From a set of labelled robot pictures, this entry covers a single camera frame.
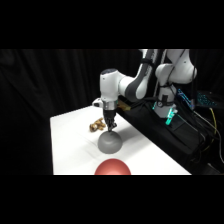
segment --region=stuffed toy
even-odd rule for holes
[[[91,132],[95,132],[98,129],[103,131],[103,129],[106,127],[106,125],[102,122],[103,118],[100,118],[99,120],[97,120],[94,124],[91,124],[89,126],[89,129]]]

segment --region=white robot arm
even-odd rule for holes
[[[158,101],[154,110],[161,118],[170,118],[177,112],[174,98],[177,93],[172,83],[188,84],[193,81],[197,75],[194,72],[194,65],[191,63],[189,49],[168,49],[167,57],[172,64],[160,65],[156,70],[160,91]]]
[[[104,119],[109,132],[116,127],[118,96],[122,95],[130,102],[145,97],[148,81],[158,61],[159,49],[139,49],[142,52],[142,63],[135,78],[125,76],[116,69],[107,69],[100,75],[101,98],[93,102],[93,106],[103,108]]]
[[[93,102],[93,106],[103,108],[105,122],[109,132],[116,127],[118,96],[122,95],[130,102],[136,102],[145,97],[149,79],[158,64],[159,49],[139,49],[142,52],[142,63],[135,78],[125,76],[116,69],[107,69],[100,75],[101,98]],[[172,120],[176,110],[174,98],[176,88],[172,83],[188,84],[193,78],[194,66],[189,57],[189,49],[169,49],[167,57],[172,64],[162,64],[156,70],[160,85],[155,112],[161,118]]]

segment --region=table surface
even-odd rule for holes
[[[123,147],[116,154],[103,154],[97,142],[107,129],[89,131],[101,117],[102,109],[90,106],[50,119],[54,175],[94,175],[102,162],[112,158],[126,163],[132,175],[190,175],[118,114],[114,131]]]

